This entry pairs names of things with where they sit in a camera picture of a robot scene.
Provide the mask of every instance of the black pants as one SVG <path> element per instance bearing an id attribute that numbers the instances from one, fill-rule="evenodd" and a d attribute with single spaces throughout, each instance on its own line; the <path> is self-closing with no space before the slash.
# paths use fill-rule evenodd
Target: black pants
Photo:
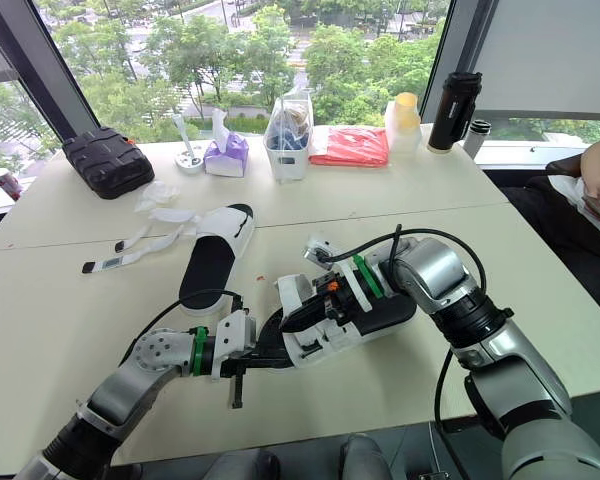
<path id="1" fill-rule="evenodd" d="M 600 305 L 600 231 L 553 189 L 547 177 L 534 177 L 524 188 L 502 192 Z"/>

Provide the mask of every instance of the white table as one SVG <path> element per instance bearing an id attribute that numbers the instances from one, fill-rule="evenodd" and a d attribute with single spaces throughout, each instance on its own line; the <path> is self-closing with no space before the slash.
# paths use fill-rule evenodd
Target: white table
<path id="1" fill-rule="evenodd" d="M 428 128 L 424 128 L 425 145 Z M 422 146 L 416 158 L 391 158 L 381 169 L 310 166 L 302 182 L 278 184 L 262 139 L 250 137 L 244 179 L 186 176 L 173 163 L 182 143 L 141 145 L 156 179 L 177 185 L 176 208 L 204 212 L 247 203 L 260 227 L 365 218 L 446 208 L 503 204 L 507 200 L 459 147 L 436 155 Z M 206 148 L 208 142 L 199 142 Z M 54 157 L 0 225 L 0 249 L 120 240 L 147 214 L 133 213 L 141 189 L 116 200 L 93 193 L 62 153 Z M 154 229 L 152 234 L 166 230 Z"/>
<path id="2" fill-rule="evenodd" d="M 26 201 L 12 214 L 30 208 Z M 302 259 L 310 233 L 352 247 L 398 222 L 446 230 L 474 247 L 486 267 L 489 294 L 514 310 L 571 395 L 600 391 L 600 309 L 508 204 L 260 227 L 230 287 L 244 294 L 261 326 L 279 306 L 272 286 L 277 277 L 320 273 Z M 176 296 L 190 243 L 128 267 L 80 273 L 84 261 L 106 258 L 113 243 L 0 250 L 0 474 L 16 472 L 46 446 L 75 411 L 76 400 L 85 400 L 113 371 L 135 332 Z M 213 324 L 176 310 L 161 325 Z M 227 380 L 176 379 L 115 461 L 430 420 L 446 349 L 432 321 L 418 312 L 400 333 L 312 368 L 248 372 L 242 410 L 229 409 Z M 472 412 L 463 376 L 454 362 L 443 396 L 445 416 Z"/>

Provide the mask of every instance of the black thermos bottle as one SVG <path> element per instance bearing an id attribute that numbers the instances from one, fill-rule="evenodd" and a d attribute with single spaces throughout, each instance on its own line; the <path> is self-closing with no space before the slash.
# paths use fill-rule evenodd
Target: black thermos bottle
<path id="1" fill-rule="evenodd" d="M 481 73 L 449 74 L 444 82 L 438 114 L 429 137 L 429 150 L 446 153 L 467 133 L 476 108 L 476 97 L 482 89 L 481 80 Z"/>

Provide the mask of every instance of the black cable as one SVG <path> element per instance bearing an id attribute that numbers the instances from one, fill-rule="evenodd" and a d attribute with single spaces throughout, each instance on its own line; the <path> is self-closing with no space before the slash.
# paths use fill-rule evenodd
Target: black cable
<path id="1" fill-rule="evenodd" d="M 186 300 L 191 300 L 192 298 L 195 298 L 199 295 L 205 295 L 205 294 L 209 294 L 209 293 L 220 293 L 222 295 L 230 295 L 231 297 L 233 297 L 233 299 L 239 303 L 240 305 L 242 305 L 242 296 L 240 296 L 239 294 L 237 294 L 236 292 L 232 292 L 231 290 L 223 290 L 222 288 L 205 288 L 204 290 L 198 290 L 196 292 L 193 292 L 189 295 L 185 295 L 182 298 L 179 298 L 178 300 L 176 300 L 175 302 L 173 302 L 171 305 L 169 305 L 167 308 L 165 308 L 164 310 L 162 310 L 158 315 L 156 315 L 156 317 L 151 320 L 146 327 L 144 327 L 142 329 L 142 331 L 138 334 L 138 336 L 136 338 L 133 339 L 133 341 L 131 342 L 131 344 L 129 345 L 129 348 L 127 348 L 127 351 L 124 353 L 124 356 L 122 357 L 122 360 L 120 360 L 120 365 L 122 365 L 125 360 L 127 358 L 129 358 L 129 355 L 131 355 L 131 352 L 133 351 L 133 346 L 135 345 L 135 343 L 138 341 L 138 339 L 140 337 L 142 337 L 145 333 L 147 333 L 149 330 L 151 330 L 151 328 L 153 328 L 153 326 L 158 323 L 162 317 L 164 317 L 167 313 L 169 313 L 171 310 L 173 310 L 174 308 L 176 308 L 178 305 L 180 305 L 182 302 L 186 301 Z"/>
<path id="2" fill-rule="evenodd" d="M 393 261 L 396 258 L 396 252 L 398 251 L 398 243 L 400 242 L 400 232 L 402 231 L 402 224 L 396 225 L 396 230 L 393 232 L 393 243 L 391 244 L 391 252 L 389 253 L 389 278 L 387 281 L 389 282 L 389 286 L 395 291 L 399 292 L 400 287 L 398 287 L 396 283 L 396 278 L 393 274 Z"/>
<path id="3" fill-rule="evenodd" d="M 415 235 L 415 234 L 438 235 L 440 237 L 447 238 L 447 239 L 451 240 L 452 242 L 456 243 L 457 245 L 462 247 L 469 254 L 471 259 L 475 263 L 476 268 L 478 269 L 478 275 L 480 276 L 480 290 L 482 290 L 482 292 L 484 294 L 487 293 L 487 275 L 484 270 L 484 265 L 482 265 L 480 258 L 468 244 L 466 244 L 464 241 L 460 240 L 455 235 L 451 235 L 450 233 L 443 232 L 442 230 L 436 230 L 436 229 L 432 229 L 432 228 L 411 228 L 411 229 L 407 229 L 407 230 L 401 230 L 401 228 L 402 228 L 402 226 L 398 225 L 396 227 L 396 231 L 394 233 L 388 233 L 386 235 L 376 237 L 373 240 L 369 240 L 368 242 L 360 245 L 359 247 L 356 247 L 356 248 L 349 250 L 348 252 L 342 253 L 340 255 L 336 255 L 333 257 L 318 255 L 318 258 L 320 261 L 326 262 L 326 263 L 339 262 L 339 261 L 349 258 L 353 255 L 356 255 L 356 254 L 362 252 L 363 250 L 366 250 L 374 245 L 377 245 L 380 242 L 384 242 L 385 240 L 393 239 L 393 244 L 391 245 L 391 252 L 389 254 L 389 279 L 388 280 L 389 280 L 389 284 L 391 285 L 391 282 L 395 283 L 394 276 L 393 276 L 393 272 L 394 272 L 394 270 L 393 270 L 394 262 L 393 261 L 394 261 L 394 257 L 395 257 L 396 251 L 397 251 L 399 238 L 402 235 Z M 447 451 L 449 452 L 449 456 L 451 457 L 451 459 L 453 460 L 453 463 L 455 464 L 456 468 L 458 469 L 458 473 L 460 474 L 460 477 L 462 477 L 463 480 L 470 480 L 469 475 L 467 474 L 467 471 L 465 470 L 464 466 L 462 465 L 462 462 L 460 461 L 460 458 L 458 457 L 458 455 L 456 454 L 456 452 L 453 448 L 453 445 L 451 445 L 451 441 L 447 437 L 447 432 L 445 431 L 444 425 L 442 424 L 442 419 L 440 418 L 440 402 L 442 399 L 442 388 L 444 386 L 444 380 L 447 376 L 447 371 L 449 370 L 449 365 L 451 364 L 452 357 L 453 357 L 453 352 L 451 350 L 449 350 L 447 352 L 447 355 L 442 364 L 442 369 L 440 370 L 440 375 L 438 376 L 438 382 L 436 384 L 436 391 L 435 391 L 434 404 L 433 404 L 433 415 L 434 415 L 434 419 L 435 419 L 436 430 L 437 430 L 438 434 L 440 435 L 440 438 L 442 439 L 444 446 L 446 447 Z"/>
<path id="4" fill-rule="evenodd" d="M 442 369 L 440 370 L 440 375 L 438 376 L 438 382 L 436 383 L 436 394 L 433 400 L 433 417 L 436 425 L 436 430 L 438 431 L 438 435 L 442 439 L 442 443 L 446 447 L 449 452 L 449 456 L 451 460 L 453 460 L 454 465 L 458 469 L 458 473 L 463 480 L 470 480 L 469 474 L 464 469 L 460 458 L 456 454 L 453 445 L 451 445 L 451 441 L 449 437 L 447 437 L 447 432 L 444 429 L 444 425 L 442 424 L 442 419 L 440 418 L 440 401 L 442 399 L 442 387 L 444 386 L 444 379 L 447 376 L 447 371 L 449 370 L 449 364 L 451 363 L 451 358 L 453 357 L 453 352 L 451 349 L 447 352 L 446 357 L 444 357 L 444 362 L 442 364 Z"/>
<path id="5" fill-rule="evenodd" d="M 469 245 L 467 245 L 465 242 L 460 240 L 455 235 L 451 235 L 450 233 L 443 232 L 442 230 L 436 230 L 434 228 L 409 228 L 407 230 L 400 230 L 399 236 L 417 235 L 417 234 L 438 235 L 439 237 L 447 238 L 447 239 L 451 240 L 452 242 L 456 243 L 457 245 L 459 245 L 460 247 L 462 247 L 463 250 L 465 250 L 469 254 L 469 256 L 471 257 L 471 260 L 473 260 L 473 262 L 475 263 L 475 265 L 478 269 L 478 275 L 480 277 L 480 290 L 482 290 L 482 292 L 485 294 L 487 293 L 487 275 L 485 273 L 484 266 L 482 265 L 480 258 L 478 258 L 478 255 L 476 255 L 476 252 L 474 252 L 473 249 Z M 320 252 L 318 252 L 317 257 L 318 257 L 318 260 L 320 260 L 323 263 L 339 262 L 341 260 L 345 260 L 349 257 L 352 257 L 353 255 L 356 255 L 356 254 L 362 252 L 363 250 L 366 250 L 369 247 L 373 247 L 374 245 L 377 245 L 380 242 L 384 242 L 385 240 L 390 240 L 390 239 L 394 238 L 395 236 L 396 236 L 396 233 L 387 233 L 386 235 L 382 235 L 380 237 L 374 238 L 373 240 L 369 240 L 368 242 L 363 243 L 359 247 L 349 250 L 348 252 L 341 253 L 340 255 L 335 255 L 333 257 L 329 257 L 324 254 L 320 254 Z"/>

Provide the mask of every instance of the purple tissue box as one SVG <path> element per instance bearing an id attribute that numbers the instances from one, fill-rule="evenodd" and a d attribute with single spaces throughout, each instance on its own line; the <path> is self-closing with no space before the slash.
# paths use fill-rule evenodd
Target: purple tissue box
<path id="1" fill-rule="evenodd" d="M 225 177 L 244 177 L 247 168 L 249 145 L 247 140 L 231 132 L 227 139 L 227 149 L 220 152 L 215 140 L 211 142 L 204 154 L 204 165 L 207 173 Z"/>

